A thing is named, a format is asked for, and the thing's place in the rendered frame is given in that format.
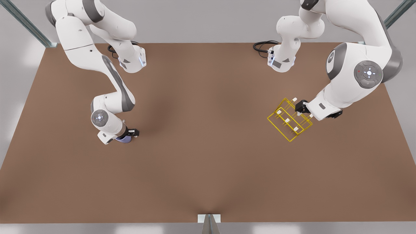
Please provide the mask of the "silver frame post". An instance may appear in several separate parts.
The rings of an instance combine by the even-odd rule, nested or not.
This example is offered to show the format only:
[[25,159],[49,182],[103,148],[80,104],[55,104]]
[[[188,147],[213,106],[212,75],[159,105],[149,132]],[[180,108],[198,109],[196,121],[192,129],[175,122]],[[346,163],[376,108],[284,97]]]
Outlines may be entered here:
[[379,14],[395,46],[416,39],[416,0],[368,0]]
[[11,0],[0,0],[2,5],[27,31],[29,31],[46,48],[56,48],[58,43],[51,42]]
[[220,234],[217,226],[220,222],[220,214],[198,214],[198,223],[203,223],[202,234]]

